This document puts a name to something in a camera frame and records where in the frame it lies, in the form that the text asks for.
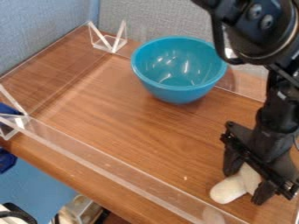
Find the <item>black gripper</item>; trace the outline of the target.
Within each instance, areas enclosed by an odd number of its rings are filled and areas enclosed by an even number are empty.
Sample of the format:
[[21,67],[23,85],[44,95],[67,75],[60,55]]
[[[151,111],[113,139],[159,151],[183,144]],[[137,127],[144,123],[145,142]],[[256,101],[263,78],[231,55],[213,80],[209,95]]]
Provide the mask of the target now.
[[223,173],[235,175],[244,163],[262,176],[251,202],[262,206],[275,194],[291,200],[299,192],[299,169],[290,150],[299,136],[299,126],[275,129],[256,123],[250,129],[228,121],[220,136],[224,143]]

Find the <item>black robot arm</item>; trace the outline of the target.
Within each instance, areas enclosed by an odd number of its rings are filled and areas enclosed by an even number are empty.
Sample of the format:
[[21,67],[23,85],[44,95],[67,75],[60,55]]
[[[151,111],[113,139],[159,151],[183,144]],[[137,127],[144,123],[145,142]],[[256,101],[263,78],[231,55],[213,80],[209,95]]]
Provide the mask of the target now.
[[191,0],[208,13],[220,58],[267,69],[266,102],[254,129],[226,122],[223,173],[250,165],[262,176],[251,201],[262,205],[299,193],[290,156],[299,138],[299,0]]

